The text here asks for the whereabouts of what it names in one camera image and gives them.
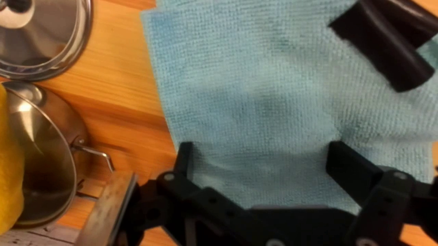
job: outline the microfiber cloth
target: microfiber cloth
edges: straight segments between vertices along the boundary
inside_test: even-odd
[[[342,139],[373,164],[431,181],[438,72],[395,92],[328,23],[351,0],[161,0],[142,12],[175,146],[188,177],[243,207],[358,205],[325,173]],[[418,53],[438,65],[438,38]]]

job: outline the towel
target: towel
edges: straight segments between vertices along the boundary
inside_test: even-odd
[[[140,13],[188,177],[243,207],[359,206],[325,173],[342,139],[376,165],[431,181],[438,75],[395,92],[327,27],[353,0],[161,0]],[[417,50],[438,65],[438,38]]]

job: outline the wooden surface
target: wooden surface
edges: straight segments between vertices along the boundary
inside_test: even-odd
[[[139,21],[139,10],[153,8],[154,0],[93,2],[94,23],[84,51],[67,72],[38,84],[65,98],[83,117],[91,144],[109,153],[116,169],[132,169],[143,183],[171,169],[175,158]],[[95,159],[90,176],[105,180],[105,164]],[[82,228],[94,202],[77,196],[57,224]],[[406,230],[403,237],[411,244],[433,244],[417,228]],[[145,243],[172,244],[160,229],[146,232]]]

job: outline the pot lid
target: pot lid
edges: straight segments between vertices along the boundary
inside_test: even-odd
[[[90,0],[0,0],[0,75],[41,80],[62,72],[83,49]]]

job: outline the metal pot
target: metal pot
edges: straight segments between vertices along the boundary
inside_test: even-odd
[[[91,0],[0,0],[0,76],[42,80],[83,50]]]
[[[54,92],[34,83],[6,82],[10,121],[24,147],[24,209],[13,228],[32,228],[58,218],[83,179],[88,154],[108,154],[87,147],[79,114]]]

